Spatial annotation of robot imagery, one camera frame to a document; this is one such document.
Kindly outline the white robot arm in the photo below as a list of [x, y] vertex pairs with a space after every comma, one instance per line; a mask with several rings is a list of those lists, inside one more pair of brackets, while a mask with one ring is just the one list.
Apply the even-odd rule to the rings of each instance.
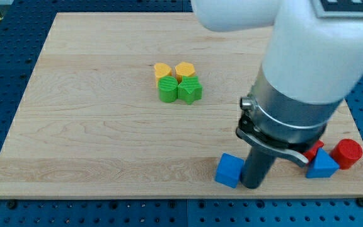
[[289, 98], [342, 100], [363, 75], [363, 13], [322, 13], [320, 1], [196, 0], [199, 22], [215, 32], [273, 26], [262, 69]]

